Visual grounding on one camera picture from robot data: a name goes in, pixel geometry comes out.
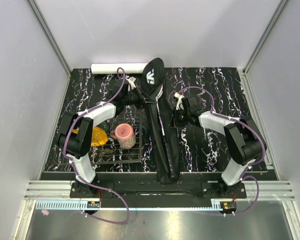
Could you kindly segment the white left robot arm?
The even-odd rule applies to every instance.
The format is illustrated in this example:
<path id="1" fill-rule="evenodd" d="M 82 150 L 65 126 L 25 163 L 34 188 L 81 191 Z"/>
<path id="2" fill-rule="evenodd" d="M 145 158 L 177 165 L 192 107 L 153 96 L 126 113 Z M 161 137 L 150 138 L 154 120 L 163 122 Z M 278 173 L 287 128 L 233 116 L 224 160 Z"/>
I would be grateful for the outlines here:
<path id="1" fill-rule="evenodd" d="M 124 77 L 116 87 L 107 101 L 81 112 L 67 112 L 61 121 L 56 144 L 75 172 L 76 181 L 71 186 L 71 198 L 93 198 L 101 190 L 115 193 L 96 184 L 98 178 L 89 158 L 89 150 L 96 141 L 94 129 L 117 117 L 126 106 L 143 103 L 139 97 L 141 88 L 131 77 Z"/>

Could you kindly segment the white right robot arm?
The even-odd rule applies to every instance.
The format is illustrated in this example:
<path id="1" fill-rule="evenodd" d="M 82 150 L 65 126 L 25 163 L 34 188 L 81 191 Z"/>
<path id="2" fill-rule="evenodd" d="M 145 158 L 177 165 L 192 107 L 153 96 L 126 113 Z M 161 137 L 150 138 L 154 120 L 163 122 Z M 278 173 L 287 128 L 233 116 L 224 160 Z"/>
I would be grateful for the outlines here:
<path id="1" fill-rule="evenodd" d="M 174 99 L 176 106 L 172 111 L 172 126 L 191 124 L 225 136 L 230 161 L 212 188 L 220 197 L 229 198 L 247 170 L 265 157 L 267 145 L 255 121 L 250 116 L 234 118 L 204 110 L 194 96 L 175 93 Z"/>

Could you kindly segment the badminton racket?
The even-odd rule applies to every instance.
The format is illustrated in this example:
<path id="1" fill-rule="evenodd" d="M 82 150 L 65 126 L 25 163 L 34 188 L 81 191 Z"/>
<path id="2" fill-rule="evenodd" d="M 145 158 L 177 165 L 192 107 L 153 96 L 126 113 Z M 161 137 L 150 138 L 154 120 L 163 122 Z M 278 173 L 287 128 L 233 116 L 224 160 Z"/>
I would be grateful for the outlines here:
<path id="1" fill-rule="evenodd" d="M 169 119 L 170 112 L 168 111 L 168 107 L 165 104 L 166 98 L 165 98 L 165 94 L 164 94 L 164 85 L 163 84 L 158 86 L 156 89 L 155 101 L 156 101 L 158 118 L 159 118 L 159 122 L 161 125 L 163 143 L 164 143 L 164 146 L 166 149 L 166 155 L 167 155 L 168 166 L 169 166 L 169 170 L 170 170 L 170 176 L 172 178 L 174 178 L 175 171 L 173 169 L 172 154 L 170 151 L 169 141 L 168 141 L 169 127 L 170 127 L 170 119 Z"/>

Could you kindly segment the black racket bag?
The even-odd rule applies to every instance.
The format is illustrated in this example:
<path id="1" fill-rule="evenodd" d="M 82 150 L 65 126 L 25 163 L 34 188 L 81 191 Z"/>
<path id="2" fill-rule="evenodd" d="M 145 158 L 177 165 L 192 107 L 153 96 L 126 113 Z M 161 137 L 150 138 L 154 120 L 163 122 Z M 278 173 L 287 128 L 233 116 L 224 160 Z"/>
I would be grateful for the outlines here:
<path id="1" fill-rule="evenodd" d="M 172 118 L 172 108 L 166 97 L 166 71 L 165 65 L 161 58 L 157 57 L 151 60 L 143 69 L 141 74 L 141 89 L 149 98 L 149 104 L 146 104 L 144 111 L 146 114 L 149 134 L 151 137 L 153 147 L 153 158 L 157 171 L 157 179 L 161 184 L 171 184 L 176 182 L 180 177 L 180 161 L 181 153 L 179 149 L 179 139 L 177 129 L 169 126 L 168 145 L 171 152 L 172 167 L 174 170 L 174 177 L 171 177 L 170 168 L 168 164 L 166 147 L 164 145 L 161 124 L 156 102 L 156 89 L 163 84 L 164 97 L 166 99 L 166 106 L 169 111 L 169 119 Z"/>

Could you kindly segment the white shuttlecock tube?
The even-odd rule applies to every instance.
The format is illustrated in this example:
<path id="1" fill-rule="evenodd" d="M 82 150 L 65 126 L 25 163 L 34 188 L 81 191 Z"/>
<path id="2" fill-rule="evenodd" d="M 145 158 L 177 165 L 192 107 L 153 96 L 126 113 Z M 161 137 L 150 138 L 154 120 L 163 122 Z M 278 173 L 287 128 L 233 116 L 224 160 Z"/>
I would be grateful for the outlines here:
<path id="1" fill-rule="evenodd" d="M 118 68 L 122 68 L 126 74 L 141 74 L 146 63 L 93 63 L 90 66 L 94 75 L 116 74 Z"/>

